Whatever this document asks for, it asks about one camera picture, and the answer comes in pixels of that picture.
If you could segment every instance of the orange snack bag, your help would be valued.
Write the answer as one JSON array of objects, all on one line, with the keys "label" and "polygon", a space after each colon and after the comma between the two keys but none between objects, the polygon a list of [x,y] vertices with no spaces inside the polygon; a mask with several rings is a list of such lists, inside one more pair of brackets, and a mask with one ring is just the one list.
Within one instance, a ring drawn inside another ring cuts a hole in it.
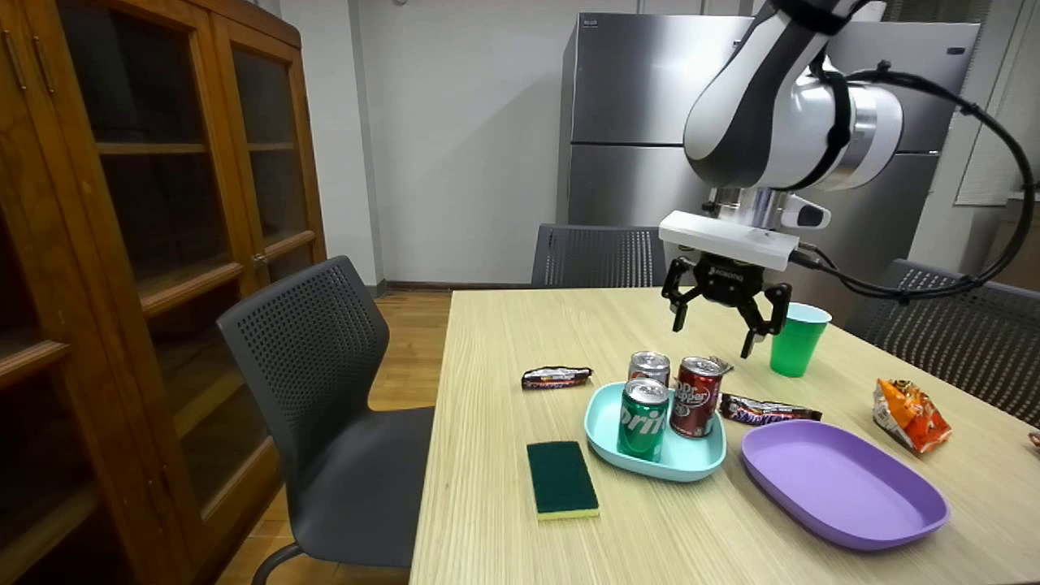
[{"label": "orange snack bag", "polygon": [[875,423],[909,451],[925,455],[948,439],[948,423],[935,403],[909,381],[877,377]]}]

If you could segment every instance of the purple plate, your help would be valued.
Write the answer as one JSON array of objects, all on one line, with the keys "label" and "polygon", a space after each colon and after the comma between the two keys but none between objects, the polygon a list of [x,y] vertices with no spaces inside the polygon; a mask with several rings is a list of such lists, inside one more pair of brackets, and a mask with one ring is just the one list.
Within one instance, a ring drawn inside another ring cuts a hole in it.
[{"label": "purple plate", "polygon": [[808,533],[845,549],[897,549],[945,524],[943,494],[871,442],[825,423],[744,437],[744,469]]}]

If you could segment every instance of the stainless steel refrigerator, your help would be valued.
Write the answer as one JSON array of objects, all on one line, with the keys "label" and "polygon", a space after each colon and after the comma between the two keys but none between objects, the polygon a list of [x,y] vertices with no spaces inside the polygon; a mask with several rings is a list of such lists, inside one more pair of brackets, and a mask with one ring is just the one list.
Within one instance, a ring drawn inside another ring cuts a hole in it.
[{"label": "stainless steel refrigerator", "polygon": [[[699,87],[732,56],[748,15],[632,15],[585,13],[566,48],[561,163],[555,221],[660,224],[668,212],[699,212],[705,184],[682,156],[682,125]],[[959,87],[975,48],[975,22],[848,22],[831,43],[842,71],[879,61]],[[909,92],[899,153],[863,188],[801,194],[831,208],[831,227],[801,233],[837,268],[877,275],[909,250],[930,191],[952,108]],[[786,271],[796,299],[825,303],[837,321],[854,299],[827,279]]]}]

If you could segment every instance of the wooden table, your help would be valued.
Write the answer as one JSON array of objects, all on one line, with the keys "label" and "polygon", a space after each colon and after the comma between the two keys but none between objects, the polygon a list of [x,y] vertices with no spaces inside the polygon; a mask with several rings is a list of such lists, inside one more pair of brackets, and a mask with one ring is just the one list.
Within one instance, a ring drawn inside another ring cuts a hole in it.
[{"label": "wooden table", "polygon": [[[769,344],[741,361],[737,313],[692,303],[685,333],[657,288],[455,292],[424,470],[413,582],[1028,582],[1040,580],[1040,455],[1028,427],[975,397],[827,327],[801,381],[769,375]],[[597,384],[623,381],[631,351],[719,354],[723,391],[801,403],[890,451],[945,504],[924,542],[860,557],[794,524],[741,465],[748,427],[723,423],[727,459],[699,484],[628,474],[585,445],[580,413]],[[589,365],[580,391],[522,392],[520,371]],[[919,384],[952,439],[915,459],[871,423],[875,377]],[[539,519],[527,442],[579,439],[597,516]]]}]

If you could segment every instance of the wooden floor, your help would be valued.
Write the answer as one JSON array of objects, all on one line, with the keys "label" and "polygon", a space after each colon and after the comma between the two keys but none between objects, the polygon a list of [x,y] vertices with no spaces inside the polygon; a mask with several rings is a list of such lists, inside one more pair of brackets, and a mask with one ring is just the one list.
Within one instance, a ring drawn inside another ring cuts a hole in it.
[{"label": "wooden floor", "polygon": [[[451,288],[387,286],[376,297],[391,321],[391,348],[374,384],[374,410],[432,405],[444,348]],[[239,585],[281,542],[288,542],[286,494],[277,494],[253,533],[220,571],[217,585]],[[269,585],[383,585],[407,582],[402,571],[344,568],[304,557],[288,558],[269,574]]]}]

